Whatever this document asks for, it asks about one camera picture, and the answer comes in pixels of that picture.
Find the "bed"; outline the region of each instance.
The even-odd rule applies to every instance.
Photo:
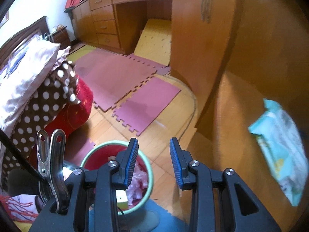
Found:
[[[1,74],[4,74],[3,71],[6,74],[6,80],[0,80],[0,96],[4,99],[0,111],[7,114],[1,114],[0,126],[34,167],[37,164],[37,131],[45,129],[51,135],[55,129],[60,128],[68,137],[87,121],[93,100],[92,92],[76,74],[75,64],[66,60],[69,48],[60,50],[59,45],[42,40],[46,33],[49,34],[49,30],[44,16],[12,36],[0,49],[0,71]],[[23,52],[26,54],[18,61],[14,70],[12,63],[15,64]],[[44,63],[41,65],[42,71],[40,70],[39,75],[29,76],[32,78],[31,83],[24,81],[23,76],[27,77],[28,70],[36,69],[36,62]],[[21,83],[14,85],[13,79],[18,77],[21,78]],[[5,88],[14,93],[22,91],[21,89],[24,91],[15,98],[14,93],[10,94],[11,97],[6,95]],[[10,171],[20,169],[21,165],[3,144],[0,145],[1,193],[7,191]]]

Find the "polka dot fabric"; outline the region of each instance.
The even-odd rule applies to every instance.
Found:
[[[64,61],[32,95],[11,136],[11,140],[25,158],[29,157],[31,150],[35,147],[37,132],[53,121],[67,103],[73,105],[80,103],[76,97],[77,82],[74,64]],[[21,165],[6,150],[2,168],[4,189],[7,188],[7,177],[10,171],[19,168]]]

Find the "wooden desk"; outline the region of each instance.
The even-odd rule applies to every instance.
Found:
[[[171,19],[171,0],[85,0],[73,10],[75,35],[122,54],[134,52],[149,18]]]

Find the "pink foam mat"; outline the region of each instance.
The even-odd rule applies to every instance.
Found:
[[[85,76],[87,76],[89,74],[89,72],[94,68],[95,65],[98,64],[98,62],[96,62],[96,58],[98,57],[98,54],[100,56],[100,60],[105,60],[106,58],[116,55],[116,53],[114,52],[109,52],[106,50],[102,50],[102,49],[96,49],[93,52],[90,52],[84,56],[82,56],[81,58],[79,58],[78,60],[76,60],[75,64],[76,64],[76,73],[84,78]]]
[[[136,130],[139,136],[179,92],[178,87],[152,78],[116,109],[113,116],[117,116],[117,121],[123,120],[123,126],[129,125],[131,132]]]
[[[157,70],[157,74],[162,75],[162,76],[168,74],[171,71],[171,68],[169,66],[164,66],[155,61],[136,56],[134,55],[134,53],[132,53],[131,55],[128,55],[127,58],[134,59],[135,61],[142,62],[142,64],[155,68]]]
[[[86,74],[83,79],[93,91],[96,106],[105,112],[156,72],[151,66],[104,50],[95,50],[80,59]]]

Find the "green bin rim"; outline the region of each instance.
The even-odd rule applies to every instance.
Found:
[[[87,160],[89,159],[89,157],[94,152],[96,152],[97,150],[99,150],[99,149],[101,149],[103,147],[109,146],[109,145],[120,145],[120,146],[128,147],[129,142],[121,141],[121,140],[112,140],[112,141],[104,142],[104,143],[101,143],[100,145],[95,146],[86,155],[86,157],[83,159],[80,167],[84,167],[84,165],[86,164]],[[150,162],[149,162],[148,158],[146,157],[146,155],[143,154],[143,152],[141,150],[138,150],[138,156],[140,156],[140,158],[143,160],[143,162],[144,162],[144,164],[146,166],[146,170],[147,170],[147,173],[148,173],[148,188],[147,188],[147,191],[146,191],[144,197],[141,199],[141,201],[136,206],[134,206],[133,208],[130,208],[128,210],[124,210],[123,211],[123,213],[125,215],[130,214],[130,213],[138,210],[139,208],[141,208],[146,203],[146,201],[150,198],[150,195],[151,195],[152,190],[153,190],[154,177],[153,177],[153,172],[152,172],[152,168],[151,168]]]

